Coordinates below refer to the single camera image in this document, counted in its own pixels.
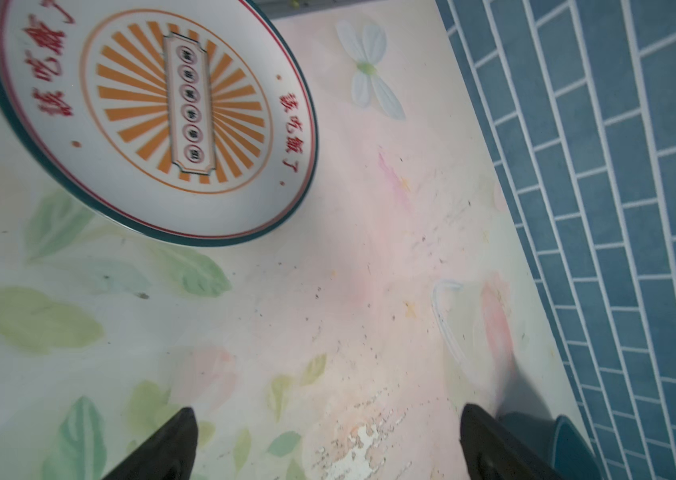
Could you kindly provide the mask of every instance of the plate rim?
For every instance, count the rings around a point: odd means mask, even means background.
[[[254,240],[259,236],[268,234],[271,230],[274,230],[277,226],[286,222],[295,213],[295,211],[302,204],[303,199],[305,198],[305,196],[307,195],[307,193],[311,188],[311,184],[314,180],[316,166],[319,159],[319,126],[316,119],[316,109],[314,107],[314,99],[311,95],[309,84],[305,80],[303,70],[301,70],[298,61],[295,59],[295,55],[290,50],[290,47],[287,44],[287,42],[285,42],[285,39],[282,37],[282,34],[279,33],[279,30],[277,30],[274,24],[271,23],[266,14],[264,14],[260,10],[260,8],[258,8],[258,6],[255,5],[251,0],[237,0],[237,1],[243,3],[244,5],[247,6],[247,8],[253,10],[254,13],[258,14],[260,18],[265,22],[266,26],[268,26],[269,30],[272,33],[274,33],[276,38],[284,47],[286,53],[289,55],[289,60],[292,61],[298,76],[300,76],[300,80],[303,82],[303,87],[305,90],[305,94],[308,97],[309,109],[311,110],[310,113],[312,115],[314,123],[314,159],[313,166],[311,168],[311,173],[309,175],[309,178],[305,182],[305,187],[303,188],[300,197],[298,197],[293,203],[293,205],[287,211],[285,211],[284,215],[282,215],[281,218],[279,218],[276,222],[274,222],[271,225],[268,225],[267,227],[261,230],[253,232],[251,234],[227,238],[202,238],[191,235],[180,235],[175,233],[169,233],[163,230],[159,230],[158,228],[154,228],[152,226],[143,224],[136,220],[132,220],[131,218],[128,218],[127,216],[120,214],[111,207],[103,204],[100,200],[96,199],[91,194],[89,194],[81,187],[76,185],[74,181],[72,181],[69,177],[67,177],[66,174],[64,174],[64,172],[57,165],[55,165],[47,157],[47,155],[45,155],[45,152],[43,152],[42,149],[39,148],[39,145],[37,145],[36,142],[32,139],[31,135],[26,130],[26,127],[24,127],[23,123],[18,118],[18,114],[15,108],[13,107],[12,103],[10,102],[5,85],[2,83],[1,78],[0,78],[0,111],[5,116],[10,126],[10,129],[12,129],[12,131],[16,134],[16,136],[21,141],[26,150],[28,150],[30,155],[34,157],[34,159],[37,161],[37,163],[40,164],[40,166],[42,166],[45,172],[47,172],[55,181],[57,181],[62,187],[64,187],[64,189],[68,193],[73,195],[77,200],[80,200],[84,205],[93,209],[95,212],[108,218],[109,220],[112,220],[117,224],[129,228],[130,230],[136,231],[139,234],[143,234],[155,240],[160,240],[163,242],[167,242],[169,244],[178,244],[184,246],[236,245],[248,242],[250,240]]]

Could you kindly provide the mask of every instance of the blue tiled wall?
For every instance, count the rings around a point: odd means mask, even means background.
[[[676,479],[676,0],[437,0],[602,473]]]

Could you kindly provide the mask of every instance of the orange sunburst pattern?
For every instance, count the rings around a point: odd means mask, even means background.
[[[86,92],[98,125],[136,167],[162,183],[198,193],[221,193],[246,184],[271,149],[271,114],[263,91],[237,53],[209,31],[169,14],[120,18],[97,33]],[[194,40],[206,52],[217,159],[209,175],[183,172],[173,162],[165,75],[164,37]]]

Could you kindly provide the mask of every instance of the ceramic plate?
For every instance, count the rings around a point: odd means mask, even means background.
[[[316,117],[246,0],[0,0],[0,106],[88,206],[177,244],[236,244],[299,205]]]

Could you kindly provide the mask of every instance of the teal object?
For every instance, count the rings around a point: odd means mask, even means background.
[[[498,422],[565,480],[601,480],[593,452],[568,417],[544,420],[516,412]]]

